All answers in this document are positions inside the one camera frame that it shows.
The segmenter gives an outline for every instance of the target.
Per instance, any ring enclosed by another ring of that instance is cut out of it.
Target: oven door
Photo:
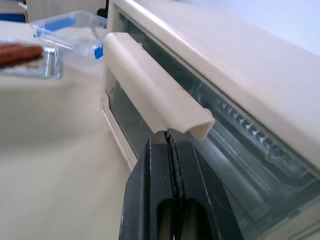
[[[126,33],[105,43],[103,109],[129,167],[155,132],[187,132],[223,183],[244,239],[319,230],[320,181],[305,160],[138,23],[119,20]]]

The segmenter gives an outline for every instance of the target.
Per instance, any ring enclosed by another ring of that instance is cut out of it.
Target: oven door handle
[[[127,33],[109,33],[104,40],[108,70],[118,80],[134,107],[156,133],[176,129],[203,140],[215,123],[199,105]]]

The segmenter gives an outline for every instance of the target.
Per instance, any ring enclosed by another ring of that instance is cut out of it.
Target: plastic container
[[[106,18],[90,12],[73,11],[36,20],[31,25],[36,29],[35,38],[63,48],[65,63],[92,67],[104,54],[107,22]]]

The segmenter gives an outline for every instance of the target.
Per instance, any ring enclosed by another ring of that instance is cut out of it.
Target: brown food item
[[[0,66],[28,62],[40,58],[44,52],[39,45],[8,44],[0,45]]]
[[[1,43],[0,44],[0,50],[1,49],[6,49],[6,48],[17,47],[17,46],[21,46],[21,44],[18,44],[18,43]]]

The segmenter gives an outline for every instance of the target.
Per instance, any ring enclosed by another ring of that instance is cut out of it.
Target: white table
[[[0,22],[0,36],[33,32]],[[0,76],[1,239],[118,239],[130,171],[101,111],[103,69]]]

